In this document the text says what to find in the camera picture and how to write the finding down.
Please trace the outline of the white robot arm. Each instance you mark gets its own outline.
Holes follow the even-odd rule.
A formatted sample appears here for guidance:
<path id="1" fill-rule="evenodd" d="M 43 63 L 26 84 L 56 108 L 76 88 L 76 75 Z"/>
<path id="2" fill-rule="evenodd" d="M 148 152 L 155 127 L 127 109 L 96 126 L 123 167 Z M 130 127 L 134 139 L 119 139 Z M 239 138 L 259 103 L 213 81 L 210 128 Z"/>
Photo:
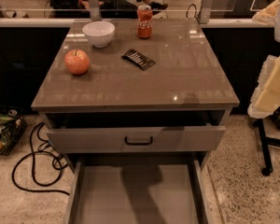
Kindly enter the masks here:
<path id="1" fill-rule="evenodd" d="M 274 25 L 274 39 L 280 43 L 280 0 L 275 0 L 257 12 L 253 21 Z M 259 73 L 258 86 L 250 99 L 248 114 L 253 118 L 265 118 L 280 107 L 280 56 L 269 55 Z"/>

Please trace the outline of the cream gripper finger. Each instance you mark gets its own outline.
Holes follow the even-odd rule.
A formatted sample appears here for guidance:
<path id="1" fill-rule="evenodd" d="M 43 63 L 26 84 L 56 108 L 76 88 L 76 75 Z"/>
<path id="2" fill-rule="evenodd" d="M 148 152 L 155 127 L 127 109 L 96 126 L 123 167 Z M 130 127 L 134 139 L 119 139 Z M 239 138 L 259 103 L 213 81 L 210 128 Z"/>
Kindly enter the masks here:
<path id="1" fill-rule="evenodd" d="M 280 106 L 280 56 L 274 60 L 268 78 L 260 86 L 255 108 L 262 112 L 274 112 Z"/>
<path id="2" fill-rule="evenodd" d="M 275 17 L 280 7 L 280 0 L 274 0 L 266 8 L 258 11 L 253 17 L 252 21 L 259 21 L 268 24 L 274 24 Z"/>

